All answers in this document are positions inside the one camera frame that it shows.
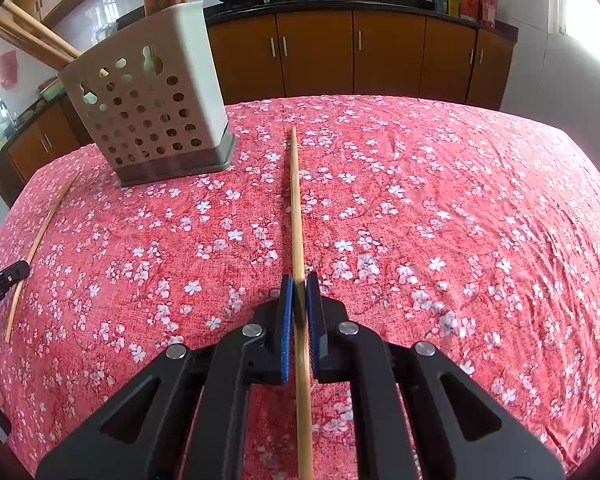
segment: kitchen counter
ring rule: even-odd
[[[26,121],[17,122],[16,124],[7,128],[7,131],[5,132],[5,135],[7,137],[7,142],[0,148],[0,157],[2,157],[7,152],[9,147],[16,141],[16,139],[18,139],[20,134],[22,134],[24,131],[26,131],[26,129],[29,128],[40,117],[40,115],[42,115],[47,110],[49,110],[49,108],[51,108],[56,102],[58,102],[60,99],[62,99],[62,97],[64,97],[65,95],[66,95],[66,92],[62,91],[57,96],[55,96],[53,99],[51,99],[51,101],[49,101],[48,103],[44,103],[44,105],[41,106],[40,108],[36,108],[36,105],[40,102],[40,100],[38,100],[35,103],[33,103],[29,108],[27,108],[27,110],[25,110],[22,114],[20,114],[18,117],[18,120],[28,110],[34,111],[34,114]]]
[[[238,20],[250,16],[259,16],[269,13],[298,12],[301,10],[388,10],[391,12],[406,12],[419,14],[458,23],[465,27],[492,30],[496,34],[513,43],[518,41],[518,29],[508,23],[496,21],[495,30],[462,18],[455,18],[448,14],[440,14],[433,10],[433,3],[428,0],[250,0],[244,4],[218,4],[205,7],[207,25]],[[144,7],[120,17],[118,30],[144,18]]]

